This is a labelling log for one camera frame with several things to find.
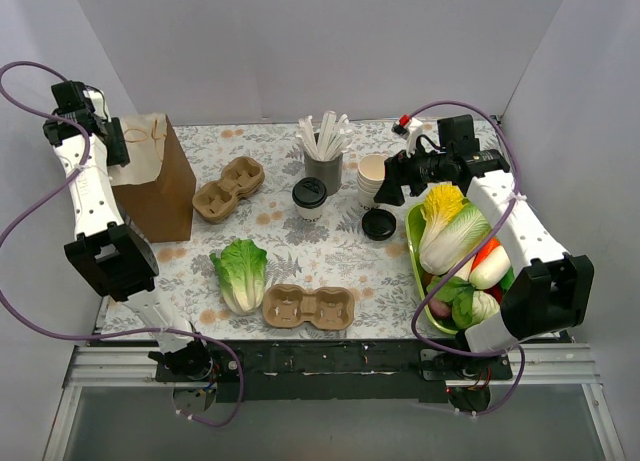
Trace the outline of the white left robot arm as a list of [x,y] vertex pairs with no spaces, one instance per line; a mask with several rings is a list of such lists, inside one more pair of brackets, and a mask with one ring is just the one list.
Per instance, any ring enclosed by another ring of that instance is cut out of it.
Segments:
[[177,376],[200,381],[213,372],[213,358],[194,326],[158,298],[159,267],[149,244],[118,209],[108,169],[126,166],[129,154],[119,119],[108,114],[102,92],[79,81],[51,87],[57,107],[43,125],[65,174],[75,210],[74,241],[64,247],[69,262],[101,296],[126,306],[152,329],[158,350],[150,358]]

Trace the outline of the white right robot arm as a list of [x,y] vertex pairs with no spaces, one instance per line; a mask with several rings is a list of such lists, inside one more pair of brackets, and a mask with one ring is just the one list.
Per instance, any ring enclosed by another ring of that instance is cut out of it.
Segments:
[[452,354],[453,368],[471,379],[486,370],[489,356],[523,340],[581,325],[594,266],[585,255],[571,255],[542,225],[520,191],[515,162],[496,149],[481,149],[471,116],[439,120],[440,143],[430,151],[421,144],[418,125],[408,115],[394,123],[393,132],[407,147],[385,160],[375,201],[400,206],[404,187],[417,196],[433,183],[451,183],[491,228],[469,247],[469,254],[496,238],[515,276],[497,313],[457,333],[460,346]]

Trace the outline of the white paper coffee cup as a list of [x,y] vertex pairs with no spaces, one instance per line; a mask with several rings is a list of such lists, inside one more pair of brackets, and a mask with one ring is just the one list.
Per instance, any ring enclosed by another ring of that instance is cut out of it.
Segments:
[[313,208],[297,205],[296,210],[303,221],[313,223],[321,219],[324,213],[324,205]]

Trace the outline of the brown paper bag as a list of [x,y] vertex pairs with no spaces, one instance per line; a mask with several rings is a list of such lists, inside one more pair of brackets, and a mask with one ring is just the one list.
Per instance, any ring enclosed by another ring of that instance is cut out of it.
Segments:
[[117,203],[151,243],[191,238],[196,177],[164,113],[120,119],[130,162],[109,169]]

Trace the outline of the black coffee cup lid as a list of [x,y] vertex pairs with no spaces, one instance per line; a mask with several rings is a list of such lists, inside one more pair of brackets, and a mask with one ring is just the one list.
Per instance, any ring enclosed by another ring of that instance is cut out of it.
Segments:
[[325,184],[315,177],[299,180],[292,189],[292,199],[301,208],[314,209],[324,204],[327,199]]

